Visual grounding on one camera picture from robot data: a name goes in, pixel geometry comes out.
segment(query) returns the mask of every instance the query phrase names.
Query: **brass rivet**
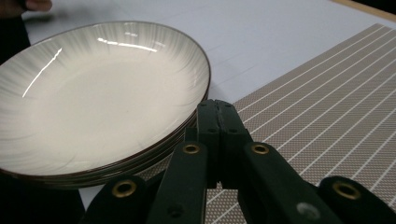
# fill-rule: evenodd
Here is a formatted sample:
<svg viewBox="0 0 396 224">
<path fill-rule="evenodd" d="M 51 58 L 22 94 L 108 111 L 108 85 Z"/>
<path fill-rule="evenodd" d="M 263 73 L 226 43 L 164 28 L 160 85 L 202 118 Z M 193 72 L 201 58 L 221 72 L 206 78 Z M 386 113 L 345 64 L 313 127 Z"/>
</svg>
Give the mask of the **brass rivet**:
<svg viewBox="0 0 396 224">
<path fill-rule="evenodd" d="M 259 144 L 253 145 L 251 147 L 251 149 L 255 153 L 262 154 L 262 155 L 267 154 L 268 152 L 270 152 L 270 149 L 268 147 L 266 147 L 265 145 L 259 145 Z"/>
<path fill-rule="evenodd" d="M 357 200 L 361 197 L 361 192 L 355 187 L 353 187 L 353 185 L 348 183 L 337 181 L 332 184 L 332 188 L 339 195 L 348 198 L 350 200 Z"/>
<path fill-rule="evenodd" d="M 136 183 L 132 180 L 121 180 L 113 187 L 111 191 L 117 198 L 125 198 L 136 191 Z"/>
<path fill-rule="evenodd" d="M 186 145 L 183 147 L 183 151 L 187 154 L 195 154 L 198 153 L 200 148 L 196 145 Z"/>
</svg>

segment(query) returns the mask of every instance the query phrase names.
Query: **table surface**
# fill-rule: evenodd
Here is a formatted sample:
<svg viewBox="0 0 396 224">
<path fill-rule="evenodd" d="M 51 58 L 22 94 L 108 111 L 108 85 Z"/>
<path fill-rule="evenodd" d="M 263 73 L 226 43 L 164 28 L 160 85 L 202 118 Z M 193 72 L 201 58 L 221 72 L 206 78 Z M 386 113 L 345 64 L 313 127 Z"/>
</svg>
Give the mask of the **table surface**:
<svg viewBox="0 0 396 224">
<path fill-rule="evenodd" d="M 152 21 L 195 39 L 208 55 L 209 98 L 234 103 L 375 23 L 396 23 L 330 0 L 52 0 L 23 15 L 32 44 L 105 21 Z M 85 206 L 101 186 L 81 189 Z"/>
</svg>

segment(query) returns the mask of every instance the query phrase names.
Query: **plate stack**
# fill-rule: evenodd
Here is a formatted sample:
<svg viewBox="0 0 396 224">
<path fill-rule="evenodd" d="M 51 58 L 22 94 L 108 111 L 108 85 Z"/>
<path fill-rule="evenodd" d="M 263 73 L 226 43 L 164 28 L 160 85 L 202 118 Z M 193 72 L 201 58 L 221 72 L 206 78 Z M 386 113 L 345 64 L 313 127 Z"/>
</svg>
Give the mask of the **plate stack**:
<svg viewBox="0 0 396 224">
<path fill-rule="evenodd" d="M 189 36 L 151 22 L 56 35 L 0 66 L 0 173 L 56 189 L 135 174 L 169 155 L 207 98 Z"/>
</svg>

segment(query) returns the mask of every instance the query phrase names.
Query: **white stripe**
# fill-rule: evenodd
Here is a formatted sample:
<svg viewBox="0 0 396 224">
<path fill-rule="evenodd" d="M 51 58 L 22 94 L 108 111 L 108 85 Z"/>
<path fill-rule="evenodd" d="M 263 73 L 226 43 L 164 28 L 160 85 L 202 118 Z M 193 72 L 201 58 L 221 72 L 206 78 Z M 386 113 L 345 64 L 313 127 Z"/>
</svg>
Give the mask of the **white stripe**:
<svg viewBox="0 0 396 224">
<path fill-rule="evenodd" d="M 396 130 L 393 132 L 393 134 L 387 138 L 387 140 L 385 142 L 382 143 L 382 145 L 375 151 L 375 153 L 373 153 L 369 159 L 367 159 L 367 161 L 361 166 L 361 168 L 359 168 L 359 170 L 351 177 L 352 179 L 356 178 L 356 176 L 358 176 L 358 174 L 367 166 L 367 164 L 372 161 L 372 159 L 376 156 L 376 154 L 378 154 L 378 152 L 388 144 L 388 142 L 390 141 L 390 139 L 392 139 L 394 136 L 396 135 Z"/>
<path fill-rule="evenodd" d="M 239 111 L 238 111 L 238 113 L 240 113 L 240 112 L 244 111 L 245 109 L 247 109 L 247 108 L 251 107 L 252 105 L 254 105 L 254 104 L 256 104 L 257 102 L 259 102 L 260 100 L 262 100 L 262 99 L 266 98 L 267 96 L 271 95 L 272 93 L 274 93 L 274 92 L 278 91 L 279 89 L 283 88 L 284 86 L 288 85 L 289 83 L 291 83 L 292 81 L 294 81 L 294 80 L 295 80 L 295 79 L 297 79 L 298 77 L 301 77 L 301 76 L 305 75 L 306 73 L 308 73 L 308 72 L 309 72 L 309 71 L 311 71 L 312 69 L 314 69 L 314 68 L 318 67 L 319 65 L 321 65 L 321 64 L 323 64 L 323 63 L 326 63 L 326 62 L 327 62 L 327 61 L 329 61 L 331 58 L 333 58 L 333 57 L 337 56 L 338 54 L 340 54 L 340 53 L 344 52 L 345 50 L 347 50 L 347 49 L 351 48 L 352 46 L 354 46 L 354 45 L 358 44 L 358 43 L 359 43 L 359 42 L 361 42 L 363 39 L 365 39 L 365 38 L 369 37 L 370 35 L 373 35 L 373 34 L 375 34 L 377 31 L 381 30 L 381 29 L 382 29 L 382 28 L 384 28 L 384 27 L 385 27 L 385 26 L 381 26 L 381 27 L 379 27 L 377 30 L 375 30 L 375 31 L 373 31 L 372 33 L 370 33 L 370 34 L 366 35 L 365 37 L 363 37 L 362 39 L 358 40 L 358 41 L 357 41 L 357 42 L 355 42 L 354 44 L 352 44 L 352 45 L 350 45 L 350 46 L 346 47 L 345 49 L 342 49 L 341 51 L 337 52 L 337 53 L 336 53 L 336 54 L 334 54 L 332 57 L 330 57 L 330 58 L 328 58 L 328 59 L 324 60 L 324 61 L 323 61 L 323 62 L 321 62 L 321 63 L 318 63 L 317 65 L 315 65 L 315 66 L 313 66 L 312 68 L 310 68 L 310 69 L 306 70 L 305 72 L 301 73 L 299 76 L 295 77 L 294 79 L 292 79 L 292 80 L 290 80 L 290 81 L 286 82 L 286 83 L 285 83 L 285 84 L 283 84 L 282 86 L 280 86 L 280 87 L 276 88 L 275 90 L 273 90 L 273 91 L 271 91 L 271 92 L 267 93 L 266 95 L 264 95 L 264 96 L 263 96 L 263 97 L 261 97 L 260 99 L 258 99 L 258 100 L 256 100 L 256 101 L 254 101 L 253 103 L 251 103 L 251 104 L 249 104 L 249 105 L 245 106 L 244 108 L 242 108 L 241 110 L 239 110 Z"/>
<path fill-rule="evenodd" d="M 343 159 L 341 159 L 337 164 L 335 164 L 334 167 L 333 167 L 325 176 L 328 176 L 329 174 L 331 174 L 341 163 L 343 163 L 343 162 L 347 159 L 347 157 L 350 156 L 350 154 L 352 154 L 352 153 L 353 153 L 364 141 L 366 141 L 367 138 L 368 138 L 371 134 L 373 134 L 373 133 L 376 131 L 376 129 L 378 129 L 378 128 L 379 128 L 386 120 L 388 120 L 388 118 L 389 118 L 391 115 L 393 115 L 395 112 L 396 112 L 396 108 L 394 108 L 390 113 L 388 113 L 388 115 L 387 115 L 386 117 L 384 117 L 379 123 L 377 123 L 377 124 L 375 125 L 375 127 L 374 127 L 370 132 L 368 132 L 366 135 L 364 135 L 364 137 L 359 141 L 359 143 L 358 143 L 356 146 L 354 146 L 350 151 L 348 151 L 348 153 L 345 155 L 345 157 L 344 157 Z M 382 144 L 382 146 L 376 151 L 376 153 L 377 153 L 379 150 L 381 150 L 383 146 L 384 146 L 384 144 Z"/>
<path fill-rule="evenodd" d="M 227 215 L 231 210 L 235 209 L 235 207 L 238 205 L 238 203 L 234 204 L 231 208 L 229 208 L 227 211 L 225 211 L 223 214 L 221 214 L 221 216 L 219 216 L 218 218 L 216 218 L 216 220 L 214 220 L 212 222 L 212 224 L 218 223 L 218 221 L 220 219 L 222 219 L 223 217 L 225 217 L 225 215 Z"/>
<path fill-rule="evenodd" d="M 210 204 L 211 202 L 213 202 L 215 199 L 217 199 L 222 193 L 225 192 L 225 189 L 222 190 L 221 192 L 219 192 L 218 194 L 216 194 L 213 198 L 211 198 L 209 201 L 206 202 L 206 205 Z"/>
<path fill-rule="evenodd" d="M 314 106 L 316 106 L 317 104 L 319 104 L 320 102 L 322 102 L 323 100 L 325 100 L 328 96 L 330 96 L 331 94 L 333 94 L 335 91 L 338 91 L 341 87 L 343 87 L 344 85 L 346 85 L 350 80 L 352 80 L 353 78 L 357 77 L 358 75 L 360 75 L 363 71 L 367 70 L 370 66 L 372 66 L 373 64 L 377 63 L 379 60 L 381 60 L 382 58 L 384 58 L 385 56 L 387 56 L 389 54 L 386 53 L 383 56 L 381 56 L 380 58 L 378 58 L 377 60 L 375 60 L 373 63 L 371 63 L 370 65 L 368 65 L 365 69 L 361 70 L 359 73 L 357 73 L 355 76 L 351 77 L 350 79 L 348 79 L 346 82 L 344 82 L 342 85 L 340 85 L 339 87 L 337 87 L 336 89 L 332 90 L 331 92 L 329 92 L 327 95 L 325 95 L 322 99 L 320 99 L 319 101 L 317 101 L 316 103 L 314 103 L 313 105 L 309 106 L 304 112 L 302 112 L 301 114 L 299 114 L 297 117 L 295 117 L 294 119 L 292 119 L 291 121 L 289 121 L 288 123 L 286 123 L 285 125 L 283 125 L 280 129 L 276 130 L 276 132 L 272 133 L 271 135 L 269 135 L 267 138 L 265 138 L 264 140 L 262 140 L 263 142 L 267 141 L 268 139 L 270 139 L 272 136 L 274 136 L 275 134 L 279 133 L 281 130 L 283 130 L 285 127 L 287 127 L 289 124 L 293 123 L 295 120 L 297 120 L 300 116 L 302 116 L 303 114 L 305 114 L 307 111 L 309 111 L 311 108 L 313 108 Z M 364 83 L 362 83 L 361 85 L 359 85 L 358 88 L 360 88 L 362 85 L 366 84 L 369 80 L 373 79 L 378 73 L 376 73 L 374 76 L 370 77 L 369 79 L 367 79 Z M 336 107 L 338 104 L 340 104 L 341 102 L 343 102 L 350 94 L 352 94 L 353 92 L 355 92 L 358 88 L 356 88 L 354 91 L 350 92 L 347 96 L 345 96 L 344 98 L 342 98 L 341 100 L 339 100 L 336 104 L 332 105 L 329 109 L 327 109 L 325 112 L 323 112 L 319 117 L 315 118 L 313 121 L 311 121 L 308 125 L 306 125 L 303 129 L 301 129 L 299 132 L 297 132 L 297 134 L 295 134 L 292 138 L 290 138 L 286 143 L 284 143 L 281 147 L 285 146 L 289 141 L 291 141 L 292 139 L 294 139 L 298 134 L 300 134 L 301 132 L 303 132 L 307 127 L 309 127 L 311 124 L 313 124 L 314 122 L 316 122 L 318 119 L 320 119 L 321 117 L 323 117 L 327 112 L 329 112 L 330 110 L 332 110 L 334 107 Z"/>
<path fill-rule="evenodd" d="M 377 50 L 379 50 L 380 48 L 382 48 L 383 46 L 387 45 L 390 41 L 392 41 L 393 39 L 395 39 L 396 37 L 393 37 L 391 40 L 389 40 L 388 42 L 386 42 L 385 44 L 381 45 L 379 48 L 377 48 L 376 50 L 370 52 L 368 55 L 364 56 L 363 58 L 361 58 L 360 60 L 358 60 L 357 62 L 353 63 L 352 65 L 350 65 L 348 68 L 344 69 L 341 73 L 339 73 L 338 75 L 332 77 L 331 79 L 327 80 L 325 83 L 323 83 L 322 85 L 320 85 L 319 87 L 317 87 L 316 89 L 314 89 L 313 91 L 309 92 L 305 97 L 301 98 L 300 100 L 298 100 L 297 102 L 294 102 L 294 104 L 290 105 L 288 108 L 284 109 L 282 112 L 278 113 L 276 116 L 270 118 L 269 120 L 267 120 L 264 124 L 260 125 L 258 128 L 256 128 L 255 130 L 253 130 L 250 134 L 257 132 L 260 128 L 262 128 L 263 126 L 265 126 L 267 123 L 271 122 L 272 120 L 276 119 L 278 116 L 282 115 L 283 113 L 285 113 L 287 110 L 289 110 L 290 108 L 292 108 L 294 105 L 297 105 L 298 103 L 300 103 L 303 99 L 305 99 L 306 97 L 310 96 L 311 94 L 315 93 L 315 91 L 319 90 L 321 87 L 325 86 L 327 83 L 331 82 L 333 79 L 335 79 L 336 77 L 341 76 L 346 70 L 348 70 L 349 68 L 353 67 L 354 65 L 356 65 L 357 63 L 361 62 L 362 60 L 364 60 L 365 58 L 367 58 L 368 56 L 370 56 L 371 54 L 373 54 L 374 52 L 376 52 Z M 321 74 L 318 75 L 321 76 L 323 73 L 327 72 L 328 70 L 330 70 L 331 68 L 327 69 L 326 71 L 322 72 Z M 260 111 L 259 113 L 257 113 L 256 115 L 254 115 L 253 117 L 251 117 L 250 119 L 253 119 L 254 117 L 258 116 L 260 113 L 262 113 L 263 111 L 265 111 L 266 109 L 270 108 L 272 105 L 277 104 L 279 101 L 283 100 L 284 98 L 286 98 L 287 96 L 289 96 L 290 94 L 292 94 L 293 92 L 299 90 L 301 87 L 303 87 L 304 85 L 300 86 L 299 88 L 297 88 L 296 90 L 292 91 L 291 93 L 283 96 L 281 99 L 277 100 L 276 102 L 272 103 L 271 105 L 267 106 L 264 110 Z"/>
<path fill-rule="evenodd" d="M 376 180 L 376 182 L 373 184 L 373 186 L 370 188 L 370 191 L 373 191 L 376 186 L 381 182 L 381 180 L 385 177 L 385 175 L 388 174 L 388 172 L 390 171 L 391 168 L 393 168 L 393 166 L 396 164 L 396 159 L 393 160 L 393 163 L 390 164 L 390 166 L 388 166 L 388 168 L 384 171 L 384 173 L 382 173 L 382 175 Z"/>
<path fill-rule="evenodd" d="M 367 95 L 366 97 L 364 97 L 363 99 L 361 99 L 356 105 L 354 105 L 352 108 L 350 108 L 343 116 L 341 116 L 340 118 L 338 118 L 332 125 L 330 125 L 325 131 L 323 131 L 320 135 L 318 135 L 313 141 L 315 141 L 316 139 L 318 139 L 320 136 L 322 136 L 325 132 L 327 132 L 327 130 L 329 130 L 335 123 L 337 123 L 341 118 L 343 118 L 346 114 L 348 114 L 353 108 L 355 108 L 357 105 L 359 105 L 361 102 L 363 102 L 365 99 L 367 99 L 370 95 L 372 95 L 374 92 L 376 92 L 380 87 L 382 87 L 384 84 L 386 84 L 389 80 L 391 80 L 394 76 L 396 75 L 393 74 L 393 76 L 389 77 L 385 82 L 383 82 L 380 86 L 378 86 L 377 88 L 375 88 L 375 90 L 373 90 L 372 92 L 370 92 L 369 95 Z M 374 110 L 376 110 L 382 103 L 384 103 L 385 100 L 387 100 L 388 97 L 390 97 L 392 94 L 394 94 L 396 92 L 396 90 L 394 90 L 393 92 L 391 92 L 390 94 L 388 94 L 388 96 L 386 98 L 384 98 L 380 103 L 378 103 L 375 107 L 373 107 L 368 113 L 366 113 L 363 117 L 361 117 L 358 122 L 356 122 L 352 127 L 350 127 L 343 135 L 341 135 L 336 141 L 334 141 L 332 143 L 331 146 L 329 146 L 326 150 L 324 150 L 316 159 L 314 159 L 307 167 L 305 167 L 305 169 L 303 169 L 300 172 L 300 175 L 302 175 L 303 173 L 305 173 L 313 164 L 315 164 L 324 154 L 326 154 L 329 150 L 332 149 L 332 147 L 334 147 L 341 139 L 343 139 L 351 130 L 353 130 L 362 120 L 366 119 L 366 117 L 368 115 L 370 115 Z"/>
</svg>

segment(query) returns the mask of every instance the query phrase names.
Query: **striped placemat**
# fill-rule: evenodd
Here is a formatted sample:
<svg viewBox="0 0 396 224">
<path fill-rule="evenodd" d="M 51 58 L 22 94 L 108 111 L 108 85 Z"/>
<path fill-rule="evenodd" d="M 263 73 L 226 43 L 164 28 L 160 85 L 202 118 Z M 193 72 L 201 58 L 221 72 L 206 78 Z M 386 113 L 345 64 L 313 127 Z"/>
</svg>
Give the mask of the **striped placemat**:
<svg viewBox="0 0 396 224">
<path fill-rule="evenodd" d="M 359 181 L 396 210 L 396 31 L 376 24 L 235 104 L 310 183 Z M 235 190 L 210 189 L 205 223 L 245 223 Z"/>
</svg>

